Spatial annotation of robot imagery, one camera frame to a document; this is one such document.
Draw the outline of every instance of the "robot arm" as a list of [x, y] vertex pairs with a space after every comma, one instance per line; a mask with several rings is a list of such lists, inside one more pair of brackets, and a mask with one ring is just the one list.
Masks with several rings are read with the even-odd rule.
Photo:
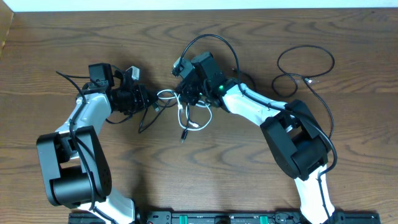
[[[37, 140], [45, 191], [54, 206], [90, 211], [106, 223], [131, 223], [136, 217], [134, 202], [112, 188], [111, 173], [97, 135], [112, 111], [134, 114], [153, 104], [157, 97], [143, 85], [134, 85], [139, 73], [135, 67], [112, 75], [111, 66], [101, 63], [90, 65], [89, 71], [91, 83], [83, 87], [84, 95], [77, 97], [70, 117], [54, 133]], [[114, 76], [121, 79], [121, 85], [112, 90]], [[61, 165], [79, 158], [70, 125], [86, 165], [82, 158], [80, 166]]]
[[[176, 77], [183, 78], [177, 87], [180, 100], [195, 105], [200, 98], [205, 98], [212, 106], [239, 114], [259, 126], [276, 163], [295, 180], [302, 214], [311, 223], [328, 220], [318, 174], [327, 167], [330, 148], [323, 136], [320, 136], [317, 130], [320, 126], [305, 103], [299, 100], [289, 104], [274, 101], [250, 90], [237, 80], [227, 79], [209, 52], [196, 56], [191, 61], [183, 58], [180, 63], [180, 60], [175, 62], [172, 72]], [[309, 125], [284, 111], [303, 114], [315, 124]], [[291, 138], [288, 133], [298, 128], [301, 128], [301, 132]], [[321, 180], [325, 205], [330, 215], [335, 208], [329, 199], [325, 175], [321, 176]]]
[[[245, 84], [241, 84], [241, 88], [246, 92], [246, 94], [255, 97], [257, 100], [261, 100], [265, 104], [270, 103], [273, 106], [285, 109], [285, 105], [287, 103], [270, 100], [265, 96], [253, 92]], [[259, 103], [244, 96], [240, 92], [238, 85], [235, 85], [226, 92], [226, 94], [223, 96], [223, 102], [230, 113], [244, 116], [246, 119], [260, 126], [262, 129], [265, 129], [265, 131], [267, 127], [261, 125], [266, 121], [266, 119], [274, 118], [280, 113], [280, 111], [278, 110], [267, 108], [266, 106], [260, 105]], [[288, 133], [291, 130], [293, 130], [293, 127], [291, 125], [285, 128], [286, 133]], [[273, 151], [272, 149], [271, 151], [275, 159], [279, 160], [277, 152]], [[294, 178], [297, 191], [298, 194], [300, 195], [300, 200], [301, 200], [300, 210], [304, 215], [304, 217], [311, 223], [323, 223], [328, 219], [328, 216], [325, 213], [325, 209], [323, 208], [322, 197], [318, 185], [318, 174], [324, 171], [326, 167], [327, 167], [326, 164], [323, 166], [319, 166], [308, 175], [308, 178], [306, 180], [303, 180], [300, 177]], [[326, 184], [326, 176], [322, 175], [321, 179], [322, 179], [322, 189], [325, 198], [325, 204], [328, 212], [332, 214], [335, 211], [335, 208], [330, 202], [328, 188]]]

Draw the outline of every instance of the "wooden table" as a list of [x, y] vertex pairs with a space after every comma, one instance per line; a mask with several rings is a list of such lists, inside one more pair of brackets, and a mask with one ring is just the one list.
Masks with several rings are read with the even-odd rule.
[[[313, 87], [336, 121], [332, 140], [339, 160], [328, 174], [331, 200], [337, 208], [374, 211], [383, 223], [398, 222], [398, 9], [17, 13], [0, 61], [0, 222], [67, 222], [69, 209], [51, 206], [44, 194], [35, 147], [37, 137], [56, 130], [75, 107], [76, 90], [55, 70], [88, 75], [92, 63], [135, 65], [148, 88], [173, 88], [179, 79], [170, 74], [172, 64], [204, 33], [230, 41], [241, 69], [275, 99], [280, 98], [270, 85], [280, 74], [276, 60], [283, 50], [300, 44], [330, 50], [336, 67]], [[233, 75], [233, 57], [219, 40], [199, 41], [187, 57], [206, 50]], [[330, 59], [320, 51], [298, 50], [281, 62], [290, 72], [308, 75], [327, 69]], [[306, 102], [329, 130], [323, 105], [299, 85], [285, 100]], [[287, 79], [277, 86], [284, 93], [293, 87]], [[276, 165], [257, 126], [213, 110], [211, 124], [180, 144], [175, 110], [166, 110], [142, 134], [141, 114], [103, 126], [99, 140], [114, 187], [124, 195], [144, 208], [300, 207], [293, 180]], [[200, 110], [192, 116], [207, 119]]]

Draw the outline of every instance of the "green terminal block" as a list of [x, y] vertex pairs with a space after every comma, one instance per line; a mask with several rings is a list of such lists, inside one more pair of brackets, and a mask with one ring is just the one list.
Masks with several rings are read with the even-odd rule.
[[188, 216], [187, 215], [180, 215], [180, 224], [188, 224]]
[[260, 216], [260, 224], [268, 224], [268, 217]]

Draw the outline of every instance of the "black bracket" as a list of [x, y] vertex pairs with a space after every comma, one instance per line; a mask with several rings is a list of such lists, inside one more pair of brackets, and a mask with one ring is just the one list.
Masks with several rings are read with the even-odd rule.
[[[321, 128], [302, 101], [295, 100], [285, 108], [308, 117]], [[301, 128], [301, 131], [291, 138], [286, 131], [289, 127]], [[306, 121], [280, 112], [275, 117], [267, 118], [260, 128], [276, 163], [289, 177], [307, 180], [310, 173], [328, 162], [330, 148], [320, 133]]]
[[[148, 108], [157, 101], [154, 91], [149, 91], [144, 85], [135, 85], [132, 77], [132, 70], [129, 72], [115, 70], [112, 74], [112, 67], [108, 63], [89, 65], [91, 82], [83, 88], [85, 95], [91, 93], [105, 93], [111, 103], [112, 111], [119, 111], [125, 115], [137, 113]], [[120, 85], [114, 86], [114, 77], [120, 79]]]
[[183, 78], [176, 88], [183, 102], [195, 105], [201, 95], [205, 95], [213, 106], [220, 105], [219, 87], [227, 79], [210, 52], [204, 52], [191, 61], [182, 59], [181, 67], [174, 68], [172, 73]]
[[[112, 179], [94, 127], [78, 128], [75, 134], [90, 150], [86, 151], [81, 147], [94, 179], [96, 201], [104, 202], [111, 193]], [[36, 146], [45, 193], [50, 203], [54, 206], [76, 208], [81, 203], [89, 202], [91, 187], [84, 166], [61, 167], [61, 164], [68, 162], [77, 153], [69, 133], [41, 135]]]

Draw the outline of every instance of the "black cable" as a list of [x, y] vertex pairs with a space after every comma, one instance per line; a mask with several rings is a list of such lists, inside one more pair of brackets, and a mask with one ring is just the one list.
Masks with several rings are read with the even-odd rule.
[[95, 205], [94, 180], [93, 180], [93, 177], [91, 175], [90, 168], [88, 167], [86, 158], [85, 158], [83, 152], [81, 151], [79, 144], [77, 143], [75, 132], [73, 131], [73, 126], [75, 125], [75, 120], [76, 120], [77, 116], [81, 113], [82, 109], [87, 104], [86, 96], [83, 94], [82, 90], [79, 88], [79, 86], [73, 80], [71, 80], [69, 77], [67, 77], [66, 75], [62, 74], [61, 72], [56, 71], [56, 73], [58, 75], [62, 76], [63, 78], [66, 78], [77, 89], [77, 91], [79, 92], [79, 94], [82, 97], [81, 105], [76, 110], [75, 114], [72, 116], [72, 119], [69, 120], [69, 134], [70, 134], [70, 138], [72, 140], [72, 143], [73, 143], [75, 149], [77, 150], [77, 153], [79, 154], [81, 163], [83, 164], [83, 166], [84, 166], [84, 168], [86, 169], [86, 172], [87, 172], [88, 182], [90, 183], [90, 189], [91, 189], [91, 205], [90, 205], [90, 208], [89, 208], [89, 210], [91, 211], [92, 209], [94, 209], [94, 205]]
[[170, 103], [171, 101], [172, 101], [171, 99], [168, 100], [168, 101], [166, 102], [165, 106], [163, 107], [163, 109], [161, 109], [161, 110], [157, 113], [156, 117], [155, 117], [149, 124], [147, 124], [147, 125], [144, 126], [144, 120], [145, 120], [145, 117], [146, 117], [147, 112], [148, 112], [148, 108], [146, 108], [146, 109], [145, 109], [145, 112], [144, 112], [144, 115], [142, 116], [141, 122], [139, 123], [138, 134], [143, 133], [147, 128], [149, 128], [149, 127], [156, 121], [156, 119], [163, 113], [163, 111], [167, 108], [167, 106], [169, 105], [169, 103]]
[[90, 157], [95, 161], [95, 156], [94, 154], [90, 151], [90, 149], [88, 148], [88, 146], [82, 141], [80, 140], [80, 138], [78, 138], [77, 136], [75, 136], [77, 143], [81, 144], [81, 146], [83, 146], [83, 148], [87, 151], [87, 153], [90, 155]]
[[109, 124], [121, 124], [121, 123], [123, 123], [123, 122], [128, 121], [128, 120], [131, 119], [131, 118], [132, 118], [132, 112], [130, 111], [129, 116], [125, 117], [123, 120], [121, 120], [121, 121], [119, 121], [119, 122], [110, 121], [108, 118], [106, 118], [105, 121], [108, 122]]
[[177, 105], [177, 101], [174, 102], [172, 105], [168, 105], [168, 106], [160, 105], [160, 104], [157, 103], [157, 106], [159, 106], [159, 107], [161, 107], [161, 108], [172, 108], [172, 107], [175, 106], [175, 105]]
[[241, 73], [243, 75], [245, 75], [250, 80], [251, 84], [253, 85], [253, 91], [257, 93], [257, 85], [256, 85], [256, 82], [254, 81], [253, 77], [251, 75], [249, 75], [247, 72], [241, 71]]
[[74, 76], [74, 75], [66, 75], [69, 78], [90, 78], [90, 77], [80, 77], [80, 76]]
[[[330, 68], [329, 68], [327, 71], [322, 72], [322, 73], [319, 73], [319, 74], [316, 74], [316, 75], [299, 75], [299, 74], [295, 74], [295, 73], [288, 73], [288, 72], [286, 72], [286, 71], [280, 66], [280, 59], [282, 58], [282, 56], [283, 56], [284, 54], [286, 54], [287, 52], [290, 52], [291, 50], [295, 50], [295, 49], [299, 49], [299, 48], [304, 48], [304, 47], [316, 48], [316, 49], [320, 49], [320, 50], [326, 52], [326, 53], [330, 56], [330, 58], [331, 58], [331, 65], [330, 65]], [[301, 78], [301, 79], [303, 80], [303, 82], [305, 83], [305, 85], [308, 87], [308, 89], [310, 89], [310, 91], [322, 102], [322, 104], [323, 104], [323, 105], [325, 106], [325, 108], [327, 109], [328, 114], [329, 114], [329, 117], [330, 117], [330, 123], [331, 123], [331, 129], [330, 129], [330, 134], [329, 134], [329, 138], [331, 138], [331, 136], [333, 135], [333, 132], [334, 132], [334, 130], [335, 130], [335, 122], [334, 122], [334, 120], [333, 120], [333, 115], [332, 115], [332, 113], [331, 113], [331, 111], [330, 111], [330, 109], [329, 109], [329, 106], [326, 104], [326, 102], [318, 95], [318, 93], [315, 92], [315, 90], [313, 90], [313, 89], [311, 88], [311, 86], [308, 84], [308, 82], [310, 81], [310, 78], [320, 77], [320, 76], [322, 76], [322, 75], [326, 75], [327, 73], [331, 72], [331, 71], [333, 70], [333, 68], [335, 67], [335, 58], [334, 58], [334, 56], [331, 54], [331, 52], [329, 52], [327, 49], [324, 49], [323, 47], [319, 47], [319, 46], [316, 46], [316, 45], [299, 45], [299, 46], [292, 47], [292, 48], [289, 48], [289, 49], [283, 51], [283, 52], [279, 55], [279, 57], [278, 57], [277, 66], [278, 66], [279, 70], [280, 70], [283, 74], [276, 76], [276, 77], [272, 80], [272, 83], [271, 83], [271, 88], [272, 88], [272, 90], [273, 90], [278, 96], [280, 96], [280, 97], [284, 97], [284, 98], [291, 97], [291, 96], [293, 96], [293, 95], [296, 94], [296, 92], [297, 92], [297, 90], [298, 90], [298, 88], [299, 88], [299, 85], [297, 84], [297, 81], [296, 81], [296, 79], [294, 79], [293, 76], [296, 76], [296, 77]], [[275, 84], [275, 81], [276, 81], [278, 78], [283, 77], [283, 76], [289, 77], [289, 78], [293, 81], [293, 83], [294, 83], [294, 85], [295, 85], [294, 91], [293, 91], [291, 94], [289, 94], [289, 95], [281, 95], [281, 94], [275, 89], [275, 85], [274, 85], [274, 84]]]
[[187, 135], [188, 135], [189, 117], [190, 117], [189, 104], [187, 104], [186, 110], [187, 110], [187, 125], [185, 126], [185, 129], [182, 131], [182, 134], [181, 134], [181, 143], [184, 143], [184, 141], [186, 140]]
[[[264, 106], [266, 106], [266, 107], [268, 107], [268, 108], [272, 108], [272, 109], [275, 109], [275, 110], [279, 110], [279, 111], [283, 111], [283, 112], [286, 112], [286, 113], [288, 113], [288, 114], [291, 114], [292, 116], [295, 116], [296, 118], [300, 119], [301, 122], [307, 122], [309, 125], [311, 125], [313, 128], [315, 128], [315, 129], [323, 136], [323, 140], [326, 141], [326, 143], [329, 145], [329, 147], [330, 147], [331, 150], [333, 151], [333, 163], [332, 163], [332, 165], [331, 165], [330, 167], [328, 167], [326, 170], [324, 170], [323, 172], [321, 172], [321, 173], [318, 174], [318, 181], [320, 181], [320, 177], [321, 177], [323, 174], [326, 174], [327, 172], [331, 171], [331, 170], [336, 166], [336, 163], [337, 163], [337, 152], [336, 152], [336, 149], [335, 149], [333, 143], [331, 142], [330, 138], [329, 138], [320, 128], [318, 128], [318, 127], [315, 125], [315, 122], [312, 121], [312, 119], [310, 119], [308, 116], [305, 116], [304, 114], [298, 114], [298, 113], [295, 113], [295, 112], [293, 112], [293, 111], [288, 111], [288, 110], [285, 110], [285, 109], [282, 109], [282, 108], [278, 108], [278, 107], [272, 106], [270, 103], [269, 103], [269, 104], [264, 103], [264, 102], [262, 102], [262, 101], [260, 101], [260, 100], [255, 99], [254, 97], [248, 95], [248, 94], [242, 89], [242, 86], [241, 86], [242, 81], [241, 81], [241, 72], [240, 72], [240, 68], [239, 68], [238, 56], [236, 55], [235, 50], [233, 49], [233, 47], [231, 46], [231, 44], [228, 43], [228, 41], [226, 41], [224, 38], [222, 38], [222, 37], [220, 37], [220, 36], [218, 36], [218, 35], [215, 35], [215, 34], [203, 34], [203, 35], [198, 36], [197, 38], [193, 39], [193, 40], [185, 47], [183, 53], [181, 54], [180, 61], [179, 61], [178, 65], [175, 67], [175, 70], [176, 70], [176, 71], [180, 71], [181, 62], [182, 62], [182, 60], [183, 60], [185, 54], [187, 53], [188, 49], [191, 47], [191, 45], [192, 45], [193, 43], [195, 43], [198, 39], [201, 39], [201, 38], [204, 38], [204, 37], [215, 37], [215, 38], [220, 39], [221, 41], [223, 41], [223, 42], [229, 47], [229, 49], [231, 50], [232, 54], [234, 55], [234, 59], [235, 59], [235, 63], [236, 63], [236, 73], [238, 74], [238, 88], [239, 88], [240, 92], [241, 92], [244, 96], [246, 96], [246, 97], [248, 97], [249, 99], [251, 99], [251, 100], [253, 100], [253, 101], [255, 101], [255, 102], [257, 102], [257, 103], [259, 103], [259, 104], [261, 104], [261, 105], [264, 105]], [[335, 65], [335, 59], [334, 59], [334, 57], [332, 56], [332, 54], [331, 54], [329, 51], [327, 51], [326, 49], [322, 48], [322, 47], [318, 47], [318, 46], [314, 46], [314, 45], [301, 45], [301, 46], [292, 47], [291, 49], [285, 50], [285, 51], [282, 52], [282, 54], [279, 56], [278, 61], [277, 61], [277, 66], [278, 66], [278, 68], [279, 68], [284, 74], [282, 74], [282, 75], [280, 75], [280, 76], [278, 76], [278, 77], [281, 77], [281, 76], [283, 76], [283, 75], [287, 75], [290, 79], [292, 79], [292, 80], [294, 81], [296, 87], [298, 87], [298, 85], [297, 85], [297, 82], [296, 82], [296, 81], [294, 80], [294, 78], [292, 77], [292, 74], [291, 74], [291, 73], [285, 72], [285, 71], [279, 66], [279, 60], [280, 60], [280, 58], [283, 56], [283, 54], [285, 54], [286, 52], [288, 52], [288, 51], [290, 51], [290, 50], [293, 50], [293, 49], [301, 48], [301, 47], [314, 47], [314, 48], [322, 49], [322, 50], [324, 50], [326, 53], [328, 53], [328, 54], [331, 56], [331, 58], [332, 58], [332, 65], [331, 65], [331, 67], [330, 67], [327, 71], [325, 71], [325, 72], [323, 72], [323, 73], [320, 73], [320, 74], [318, 74], [318, 75], [307, 76], [307, 78], [319, 77], [319, 76], [321, 76], [321, 75], [324, 75], [324, 74], [330, 72], [330, 71], [333, 69], [334, 65]], [[326, 214], [328, 215], [328, 221], [330, 222], [330, 216], [329, 216], [328, 210], [327, 210], [326, 205], [325, 205], [325, 198], [324, 198], [324, 195], [323, 195], [323, 190], [322, 190], [322, 186], [321, 186], [321, 185], [320, 185], [320, 193], [321, 193], [321, 197], [322, 197], [322, 199], [323, 199], [323, 206], [324, 206], [324, 208], [325, 208]]]
[[[94, 85], [96, 85], [96, 86], [100, 86], [100, 84], [98, 84], [96, 81], [94, 81], [94, 80], [92, 80], [90, 77], [81, 77], [81, 76], [74, 76], [74, 75], [66, 75], [66, 74], [64, 74], [64, 73], [62, 73], [62, 72], [59, 72], [59, 71], [55, 71], [57, 74], [62, 74], [62, 75], [65, 75], [66, 77], [68, 77], [68, 78], [89, 78], [90, 79], [90, 81], [92, 82], [92, 83], [94, 83]], [[86, 88], [88, 88], [88, 83], [86, 83], [84, 86], [83, 86], [83, 89], [86, 89]]]
[[103, 213], [101, 210], [99, 210], [98, 208], [94, 208], [93, 209], [94, 212], [96, 212], [98, 215], [100, 215], [101, 217], [103, 217], [104, 219], [108, 220], [111, 222], [111, 224], [118, 224], [113, 218], [107, 216], [105, 213]]

